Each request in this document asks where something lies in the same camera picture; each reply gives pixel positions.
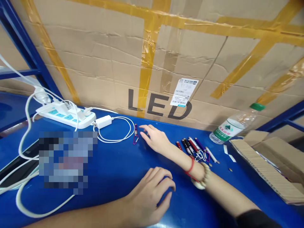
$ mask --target black pen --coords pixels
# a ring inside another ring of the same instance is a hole
[[[187,153],[189,154],[189,156],[192,156],[191,151],[189,150],[189,148],[188,148],[188,146],[187,146],[185,140],[182,139],[181,142],[182,142],[182,144],[184,145],[184,148],[185,148],[185,150],[187,151]]]
[[[189,150],[191,151],[191,154],[193,156],[193,154],[195,153],[194,149],[192,148],[192,146],[190,145],[190,143],[188,142],[188,140],[186,138],[184,138],[184,141],[185,141],[187,147],[189,148]]]

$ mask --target open cardboard box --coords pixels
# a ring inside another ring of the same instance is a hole
[[[278,137],[264,140],[267,135],[268,132],[253,130],[244,139],[230,142],[287,204],[304,205],[304,153]],[[256,151],[273,162],[291,182]]]

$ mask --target green bottle cap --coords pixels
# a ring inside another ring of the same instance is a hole
[[[257,110],[257,111],[262,111],[266,107],[259,103],[253,103],[252,105],[250,105],[250,108]]]

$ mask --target blue metal shelf frame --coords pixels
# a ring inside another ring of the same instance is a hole
[[[303,115],[304,100],[291,107],[290,109],[286,110],[282,114],[278,115],[277,117],[273,118],[271,121],[259,127],[257,130],[273,132],[285,125],[289,125],[304,132],[304,127],[302,125],[293,122],[294,120]]]
[[[30,68],[29,70],[21,70],[19,73],[24,76],[35,75],[43,87],[62,98],[52,76],[26,32],[10,0],[0,1],[0,23]],[[0,72],[0,80],[16,77],[19,76],[12,71]]]

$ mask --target carabiner keychain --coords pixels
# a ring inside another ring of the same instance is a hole
[[[133,145],[135,145],[137,143],[139,139],[139,136],[137,134],[137,124],[134,125],[134,138],[133,138]]]

